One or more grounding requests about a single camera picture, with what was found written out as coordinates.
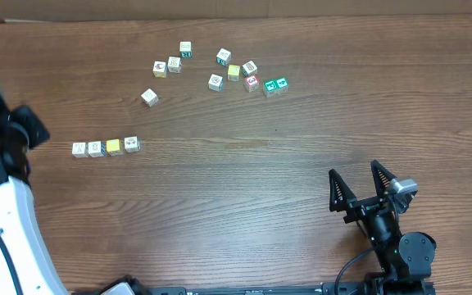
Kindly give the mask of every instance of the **row of blocks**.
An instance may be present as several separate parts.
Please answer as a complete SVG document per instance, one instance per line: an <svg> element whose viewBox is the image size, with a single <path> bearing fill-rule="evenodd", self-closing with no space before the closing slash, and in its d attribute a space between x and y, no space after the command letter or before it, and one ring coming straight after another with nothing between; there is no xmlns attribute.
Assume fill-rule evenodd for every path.
<svg viewBox="0 0 472 295"><path fill-rule="evenodd" d="M125 138L125 148L121 145L119 139L107 140L107 143L97 141L91 143L73 143L72 155L74 157L104 157L106 154L111 156L123 155L127 152L141 151L141 142L137 136Z"/></svg>
<svg viewBox="0 0 472 295"><path fill-rule="evenodd" d="M260 88L260 80L256 75L250 75L244 80L245 88L248 92L252 92ZM209 89L215 91L221 91L223 89L223 77L218 75L211 75L209 79ZM288 81L285 77L280 77L278 79L268 80L263 84L263 92L265 95L270 98L274 95L286 93L288 91Z"/></svg>

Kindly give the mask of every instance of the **green block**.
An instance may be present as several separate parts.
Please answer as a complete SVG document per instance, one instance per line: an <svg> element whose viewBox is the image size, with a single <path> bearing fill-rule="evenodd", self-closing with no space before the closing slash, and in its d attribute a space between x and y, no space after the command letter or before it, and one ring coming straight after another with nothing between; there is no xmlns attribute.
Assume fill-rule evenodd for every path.
<svg viewBox="0 0 472 295"><path fill-rule="evenodd" d="M276 84L276 81L273 79L263 84L263 92L268 98L277 94L278 89L279 89L279 86Z"/></svg>
<svg viewBox="0 0 472 295"><path fill-rule="evenodd" d="M285 77L279 77L275 82L278 85L278 94L286 93L288 91L288 81Z"/></svg>

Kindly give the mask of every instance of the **white block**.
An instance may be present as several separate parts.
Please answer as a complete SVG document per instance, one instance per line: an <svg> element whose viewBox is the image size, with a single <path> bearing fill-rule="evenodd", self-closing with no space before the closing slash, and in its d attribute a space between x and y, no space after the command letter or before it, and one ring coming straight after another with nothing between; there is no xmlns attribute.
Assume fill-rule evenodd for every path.
<svg viewBox="0 0 472 295"><path fill-rule="evenodd" d="M127 152L139 152L141 150L141 142L137 136L125 138L125 150Z"/></svg>
<svg viewBox="0 0 472 295"><path fill-rule="evenodd" d="M258 67L254 64L254 62L250 61L243 65L243 74L248 77L250 75L258 74Z"/></svg>
<svg viewBox="0 0 472 295"><path fill-rule="evenodd" d="M245 78L245 88L248 92L252 92L258 88L260 88L260 80L256 75L250 75Z"/></svg>
<svg viewBox="0 0 472 295"><path fill-rule="evenodd" d="M88 143L88 155L91 157L104 157L107 152L105 143L91 142Z"/></svg>
<svg viewBox="0 0 472 295"><path fill-rule="evenodd" d="M221 91L221 89L223 89L223 77L212 74L209 79L209 89L218 92Z"/></svg>
<svg viewBox="0 0 472 295"><path fill-rule="evenodd" d="M220 52L218 52L218 55L216 55L216 62L222 66L228 66L230 58L230 51L222 48L220 49Z"/></svg>
<svg viewBox="0 0 472 295"><path fill-rule="evenodd" d="M88 157L89 150L87 149L87 143L73 143L72 155L74 155L74 157Z"/></svg>
<svg viewBox="0 0 472 295"><path fill-rule="evenodd" d="M152 72L157 78L165 78L167 76L167 64L163 61L154 61Z"/></svg>
<svg viewBox="0 0 472 295"><path fill-rule="evenodd" d="M181 58L179 57L169 57L169 72L172 73L181 73Z"/></svg>
<svg viewBox="0 0 472 295"><path fill-rule="evenodd" d="M190 41L183 41L179 43L179 53L182 58L193 57L193 44Z"/></svg>
<svg viewBox="0 0 472 295"><path fill-rule="evenodd" d="M159 102L159 99L157 98L157 95L152 91L152 89L147 89L142 95L141 98L145 101L145 103L148 104L149 107L152 107L156 104L156 102Z"/></svg>

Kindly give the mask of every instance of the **wood grain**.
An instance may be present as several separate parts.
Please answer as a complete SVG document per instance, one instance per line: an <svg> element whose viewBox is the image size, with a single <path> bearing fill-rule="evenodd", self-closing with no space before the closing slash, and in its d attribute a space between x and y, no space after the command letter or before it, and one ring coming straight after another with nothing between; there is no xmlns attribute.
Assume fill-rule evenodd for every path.
<svg viewBox="0 0 472 295"><path fill-rule="evenodd" d="M193 42L182 74L154 61ZM220 48L253 60L265 98L207 88ZM374 194L369 162L420 192L403 231L438 242L438 294L472 293L472 15L0 25L0 85L52 140L29 155L39 227L64 284L317 284L368 247L328 209L329 169ZM143 105L147 88L160 97ZM71 144L137 135L143 150L75 159ZM377 270L374 257L345 280Z"/></svg>

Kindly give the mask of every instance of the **black cable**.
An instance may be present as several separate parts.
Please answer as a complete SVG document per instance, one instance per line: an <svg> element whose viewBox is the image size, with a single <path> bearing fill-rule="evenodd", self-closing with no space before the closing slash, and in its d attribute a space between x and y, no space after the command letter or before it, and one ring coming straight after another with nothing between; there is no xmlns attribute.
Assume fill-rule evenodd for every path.
<svg viewBox="0 0 472 295"><path fill-rule="evenodd" d="M10 271L10 276L12 277L12 283L14 283L14 288L16 289L16 295L23 295L23 289L21 288L20 280L17 277L16 267L14 266L14 262L12 261L12 257L10 256L10 252L7 249L7 245L3 242L0 234L0 249L5 261L7 262L8 271Z"/></svg>
<svg viewBox="0 0 472 295"><path fill-rule="evenodd" d="M360 222L358 222L358 220L356 221L356 225L358 225L358 229L360 229L361 234L363 234L364 237L367 237L367 234L365 233L364 229L361 228Z"/></svg>
<svg viewBox="0 0 472 295"><path fill-rule="evenodd" d="M349 266L352 266L356 262L358 262L360 259L364 258L365 256L369 255L372 251L374 251L376 247L372 247L369 250L364 251L362 254L352 258L343 268L340 270L338 276L336 277L336 280L334 281L334 295L338 295L338 284L340 283L340 279L342 278L343 273L345 270L349 268Z"/></svg>

